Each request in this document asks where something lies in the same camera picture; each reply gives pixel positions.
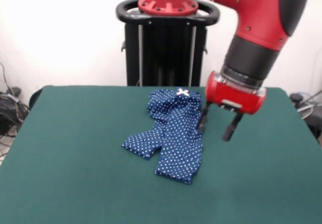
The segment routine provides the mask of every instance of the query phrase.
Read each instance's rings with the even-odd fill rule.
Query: black metal frame
[[[188,16],[148,15],[138,9],[139,0],[127,0],[116,8],[117,18],[125,24],[127,85],[139,86],[140,55],[139,27],[142,27],[142,86],[199,86],[203,52],[207,29],[219,20],[219,9],[205,2],[197,1],[199,10],[208,15],[195,13]],[[189,67],[183,67],[191,60],[191,45],[195,27],[195,46],[193,69],[190,76]],[[180,38],[177,43],[169,40]],[[160,69],[166,72],[159,76]]]

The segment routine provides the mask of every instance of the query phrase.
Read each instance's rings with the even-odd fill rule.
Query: red robot arm
[[[238,27],[220,73],[209,77],[205,112],[210,103],[236,111],[238,121],[228,128],[234,131],[242,114],[261,108],[266,97],[263,81],[294,33],[307,0],[212,1],[236,10]]]

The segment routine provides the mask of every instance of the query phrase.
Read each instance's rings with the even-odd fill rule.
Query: green table
[[[0,167],[1,223],[322,223],[321,149],[282,90],[229,143],[233,114],[212,107],[186,185],[121,148],[151,129],[154,89],[46,87]]]

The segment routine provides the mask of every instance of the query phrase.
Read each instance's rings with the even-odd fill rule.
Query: fabric
[[[201,133],[197,131],[202,98],[178,88],[150,94],[147,111],[155,119],[152,130],[130,136],[123,148],[148,160],[161,149],[155,173],[187,184],[201,164]]]

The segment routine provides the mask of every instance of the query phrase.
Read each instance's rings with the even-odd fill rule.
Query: black handle ring
[[[199,10],[207,12],[208,15],[194,14],[187,16],[160,16],[148,15],[143,12],[128,12],[130,9],[138,8],[138,1],[139,0],[126,0],[121,2],[116,7],[117,18],[120,21],[128,24],[154,26],[210,26],[216,24],[220,18],[220,11],[215,5],[208,4],[202,1],[196,1],[199,4]]]

